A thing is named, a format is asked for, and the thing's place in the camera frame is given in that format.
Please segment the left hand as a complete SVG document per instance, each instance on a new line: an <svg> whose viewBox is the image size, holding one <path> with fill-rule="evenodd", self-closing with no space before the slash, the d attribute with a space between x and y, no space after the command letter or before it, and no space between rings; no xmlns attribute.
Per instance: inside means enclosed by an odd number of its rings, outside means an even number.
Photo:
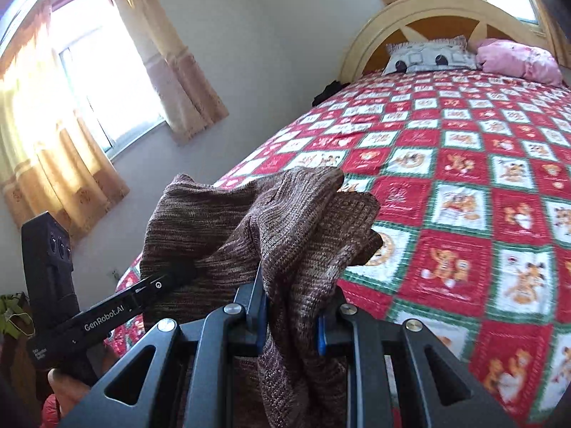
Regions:
<svg viewBox="0 0 571 428"><path fill-rule="evenodd" d="M51 369L47 375L55 399L58 413L65 417L90 392L91 387L58 369Z"/></svg>

